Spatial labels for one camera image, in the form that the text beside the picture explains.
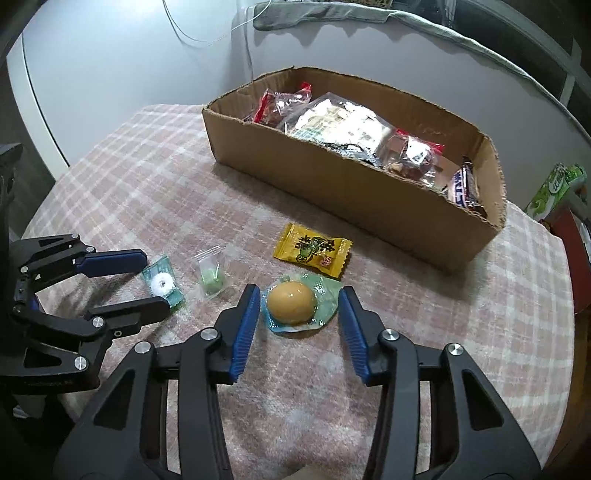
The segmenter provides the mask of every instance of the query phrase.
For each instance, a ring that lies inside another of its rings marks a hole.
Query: table
[[[76,232],[98,251],[142,248],[168,254],[185,306],[166,321],[114,341],[106,378],[140,339],[181,342],[233,306],[247,282],[266,287],[299,267],[272,257],[288,221],[353,241],[342,276],[362,304],[417,344],[457,341],[507,403],[543,464],[569,396],[573,302],[560,239],[508,204],[507,225],[461,275],[450,277],[339,218],[216,164],[199,106],[156,105],[105,138],[54,186],[25,236]],[[233,287],[202,303],[190,258],[222,244]],[[61,316],[147,296],[140,276],[75,277],[40,293]],[[168,401],[168,457],[178,469],[176,388]],[[428,395],[421,389],[421,412]],[[78,415],[92,392],[63,402]],[[259,323],[246,370],[219,388],[223,427],[237,479],[278,479],[313,463],[335,479],[358,479],[379,403],[343,354],[338,322],[307,339],[276,336]],[[419,469],[427,468],[428,416]]]

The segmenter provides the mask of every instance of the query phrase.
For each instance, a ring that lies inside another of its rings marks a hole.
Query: pink checkered tablecloth
[[[121,126],[54,186],[26,235],[79,233],[99,251],[142,248],[170,257],[187,301],[173,316],[118,339],[106,378],[140,339],[182,342],[235,305],[243,286],[264,288],[298,266],[272,257],[289,221],[353,241],[342,276],[362,304],[413,342],[462,343],[505,400],[543,464],[562,424],[573,365],[569,268],[558,238],[508,204],[506,228],[449,277],[347,222],[216,164],[199,106],[156,105]],[[190,258],[222,244],[234,288],[202,303]],[[140,299],[140,276],[86,278],[48,288],[50,313]],[[178,470],[176,382],[168,401],[168,457]],[[423,389],[421,411],[428,411]],[[92,392],[63,401],[78,415]],[[260,322],[246,371],[219,388],[223,427],[237,480],[282,478],[313,463],[335,479],[359,479],[379,403],[379,388],[355,376],[336,319],[307,339],[276,336]],[[419,467],[428,462],[428,420],[421,422]]]

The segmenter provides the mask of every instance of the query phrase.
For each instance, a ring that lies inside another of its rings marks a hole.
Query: red plastic wrapper
[[[445,145],[421,140],[398,129],[386,148],[384,168],[387,171],[433,186],[437,157],[443,155]]]
[[[312,98],[312,85],[303,82],[296,93],[272,92],[267,89],[258,109],[253,112],[252,123],[276,127],[286,116],[297,109],[310,103]]]

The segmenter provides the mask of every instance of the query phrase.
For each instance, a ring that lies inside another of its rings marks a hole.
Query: snack package
[[[281,234],[273,257],[287,262],[309,265],[338,278],[353,245],[346,238],[326,238],[318,232],[288,223]]]
[[[392,133],[392,125],[374,111],[330,92],[286,117],[277,128],[378,168],[382,167],[380,153]]]
[[[312,98],[312,85],[303,82],[296,93],[273,92],[271,89],[259,100],[259,107],[245,120],[251,120],[254,124],[276,127],[286,116],[299,110],[310,102]]]
[[[444,145],[421,140],[398,129],[384,147],[384,169],[433,187],[443,148]]]
[[[173,266],[168,256],[161,257],[156,263],[142,270],[144,282],[154,297],[163,297],[171,307],[184,300],[182,292],[176,286]]]
[[[191,259],[191,263],[204,300],[216,297],[231,285],[226,272],[226,257],[220,245],[198,252]]]
[[[580,165],[565,167],[562,163],[557,163],[538,193],[525,208],[525,212],[537,222],[543,220],[569,189],[575,192],[582,190],[586,181],[587,172]]]
[[[451,202],[486,218],[486,210],[480,203],[478,185],[474,179],[473,164],[468,157],[450,181],[444,195]]]
[[[286,325],[277,321],[267,307],[269,293],[279,284],[288,281],[301,282],[309,287],[316,297],[316,310],[313,317],[305,323],[299,325]],[[316,273],[302,273],[294,275],[285,275],[277,282],[268,287],[261,293],[261,313],[270,331],[274,333],[282,332],[302,332],[304,330],[317,330],[326,325],[336,312],[339,304],[339,291],[341,282],[331,278],[323,277]]]

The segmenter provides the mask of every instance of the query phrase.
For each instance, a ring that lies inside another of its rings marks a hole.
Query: yellow candy wrapper
[[[309,265],[329,277],[338,278],[351,245],[353,242],[346,238],[325,238],[314,230],[288,223],[275,247],[273,257]]]

